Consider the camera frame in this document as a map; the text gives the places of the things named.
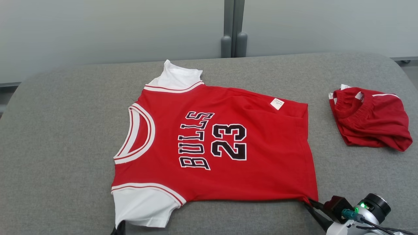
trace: white wall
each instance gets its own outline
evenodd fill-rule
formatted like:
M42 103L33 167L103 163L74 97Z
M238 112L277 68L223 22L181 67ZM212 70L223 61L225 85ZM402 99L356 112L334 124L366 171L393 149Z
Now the white wall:
M0 0L0 83L57 66L221 55L223 0Z
M247 56L367 51L418 56L417 0L246 0Z

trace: red basketball jersey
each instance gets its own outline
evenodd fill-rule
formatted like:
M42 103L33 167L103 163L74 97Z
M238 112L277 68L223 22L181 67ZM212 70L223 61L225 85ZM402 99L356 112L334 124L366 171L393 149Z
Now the red basketball jersey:
M129 107L114 157L116 227L165 227L190 201L318 200L307 104L206 86L200 74L166 61Z

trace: gray padded table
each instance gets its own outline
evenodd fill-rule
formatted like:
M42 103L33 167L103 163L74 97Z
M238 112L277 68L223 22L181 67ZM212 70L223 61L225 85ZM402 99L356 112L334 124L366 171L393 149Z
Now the gray padded table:
M309 144L319 199L356 204L369 192L392 207L383 225L418 233L418 145L404 153L346 146L328 93L341 83L396 93L418 140L418 93L391 59L323 53L173 61L203 70L207 85L239 87L309 104ZM0 234L110 234L112 157L123 144L127 108L163 62L57 69L24 81L0 120ZM127 226L127 234L325 234L303 205L192 202L167 228Z

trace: white sleeve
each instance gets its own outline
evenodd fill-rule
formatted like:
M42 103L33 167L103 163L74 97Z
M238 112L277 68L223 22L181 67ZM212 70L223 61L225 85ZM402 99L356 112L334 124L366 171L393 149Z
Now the white sleeve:
M113 192L115 225L125 220L133 225L165 227L171 212L180 207L172 197L151 188Z
M169 60L164 63L164 71L157 78L154 78L147 86L163 87L167 89L186 89L201 82L202 70L185 69L172 64Z

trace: red stripe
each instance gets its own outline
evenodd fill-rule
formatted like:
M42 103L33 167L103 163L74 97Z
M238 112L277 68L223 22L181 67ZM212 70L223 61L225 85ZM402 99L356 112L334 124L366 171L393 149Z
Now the red stripe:
M164 190L167 193L171 194L175 199L177 199L178 202L180 202L181 205L183 205L183 202L180 201L180 199L178 199L178 197L176 197L174 194L172 194L171 192L169 192L169 191L167 191L167 190L165 190L163 188L157 187L157 186L141 186L141 187L140 186L124 186L124 187L121 187L121 188L113 189L112 192L115 191L115 190L119 190L119 189L123 189L123 188L128 188L128 187L138 188L138 189L141 189L141 188L157 188L157 189L161 189L161 190Z
M117 160L119 160L119 159L124 159L124 158L127 158L127 157L130 157L130 156L132 156L132 155L134 155L134 154L136 154L137 152L139 152L141 149L143 149L147 144L148 144L148 142L150 142L150 139L151 139L151 121L150 121L150 119L145 115L145 113L143 113L141 110L139 110L137 107L135 107L135 106L131 106L131 108L135 108L138 112L140 112L140 113L142 113L142 115L143 115L143 117L144 118L147 118L147 120L148 120L148 122L149 122L149 126L150 126L150 131L148 132L148 140L147 140L147 142L144 144L144 145L142 145L142 147L141 148L138 148L137 150L135 150L134 152L132 152L132 153L128 153L129 155L126 155L126 156L124 156L124 157L121 157L121 158L115 158L115 159L117 159Z
M177 90L177 89L169 89L169 88L165 88L165 87L154 87L154 86L150 86L150 85L145 85L146 87L154 87L154 88L161 88L161 89L166 89L166 90L170 90L170 91L184 91L184 90L187 90L187 89L190 89L191 87L193 87L194 85L196 85L196 84L198 84L198 83L203 83L203 81L198 81L198 82L196 82L195 84L193 84L193 85L191 85L189 88L186 88L186 89L181 89L181 90Z
M131 128L130 128L130 131L129 131L129 136L128 136L128 139L126 140L125 145L123 146L122 150L119 152L119 154L117 156L119 156L120 154L122 154L123 150L125 149L126 145L129 142L129 139L130 139L130 137L132 135L132 129L133 129L133 114L132 114L132 110L130 111L130 113L131 113L131 115L130 115L131 116Z

